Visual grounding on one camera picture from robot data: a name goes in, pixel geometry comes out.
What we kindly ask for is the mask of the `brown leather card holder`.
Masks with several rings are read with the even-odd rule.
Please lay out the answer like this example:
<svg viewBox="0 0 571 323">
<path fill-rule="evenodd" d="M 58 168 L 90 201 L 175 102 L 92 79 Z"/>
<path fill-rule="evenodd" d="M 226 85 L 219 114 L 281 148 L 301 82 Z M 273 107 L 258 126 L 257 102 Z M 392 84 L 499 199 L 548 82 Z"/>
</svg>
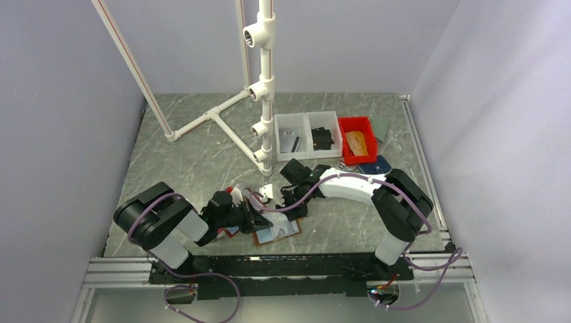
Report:
<svg viewBox="0 0 571 323">
<path fill-rule="evenodd" d="M 272 226 L 253 233 L 255 246 L 271 244 L 302 233 L 299 221 L 289 221 L 282 213 L 264 213 L 262 216 Z"/>
</svg>

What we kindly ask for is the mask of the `grey striped credit card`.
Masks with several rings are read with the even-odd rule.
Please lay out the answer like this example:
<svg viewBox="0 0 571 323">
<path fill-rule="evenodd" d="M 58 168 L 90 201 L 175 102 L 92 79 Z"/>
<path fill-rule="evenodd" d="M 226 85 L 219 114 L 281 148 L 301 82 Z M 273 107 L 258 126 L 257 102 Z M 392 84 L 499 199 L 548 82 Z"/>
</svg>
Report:
<svg viewBox="0 0 571 323">
<path fill-rule="evenodd" d="M 289 147 L 288 151 L 289 151 L 290 153 L 295 153 L 295 152 L 298 151 L 299 146 L 300 146 L 300 137 L 295 136 L 295 137 L 291 140 L 290 147 Z"/>
</svg>

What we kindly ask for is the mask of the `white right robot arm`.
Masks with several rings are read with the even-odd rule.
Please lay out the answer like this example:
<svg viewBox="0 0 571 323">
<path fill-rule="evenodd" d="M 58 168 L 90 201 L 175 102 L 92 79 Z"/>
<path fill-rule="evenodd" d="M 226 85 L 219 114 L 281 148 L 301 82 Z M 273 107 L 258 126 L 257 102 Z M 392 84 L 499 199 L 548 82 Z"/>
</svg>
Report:
<svg viewBox="0 0 571 323">
<path fill-rule="evenodd" d="M 428 234 L 434 208 L 427 194 L 401 169 L 387 174 L 358 174 L 319 164 L 311 169 L 291 159 L 280 174 L 288 181 L 281 189 L 285 214 L 305 217 L 311 199 L 338 198 L 371 205 L 387 233 L 374 251 L 371 270 L 387 279 L 397 270 L 397 261 L 416 237 Z"/>
</svg>

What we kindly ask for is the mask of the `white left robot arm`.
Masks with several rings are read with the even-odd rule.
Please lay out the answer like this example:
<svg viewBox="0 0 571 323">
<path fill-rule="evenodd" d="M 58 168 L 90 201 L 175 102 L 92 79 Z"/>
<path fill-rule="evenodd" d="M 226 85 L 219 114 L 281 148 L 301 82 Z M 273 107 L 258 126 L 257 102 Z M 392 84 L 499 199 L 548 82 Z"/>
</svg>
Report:
<svg viewBox="0 0 571 323">
<path fill-rule="evenodd" d="M 195 273 L 194 256 L 174 236 L 180 231 L 198 246 L 214 240 L 219 230 L 236 228 L 244 234 L 273 227 L 244 198 L 233 191 L 219 190 L 197 210 L 167 183 L 159 182 L 121 204 L 113 221 L 132 244 L 155 256 L 167 266 L 167 274 L 178 283 Z"/>
</svg>

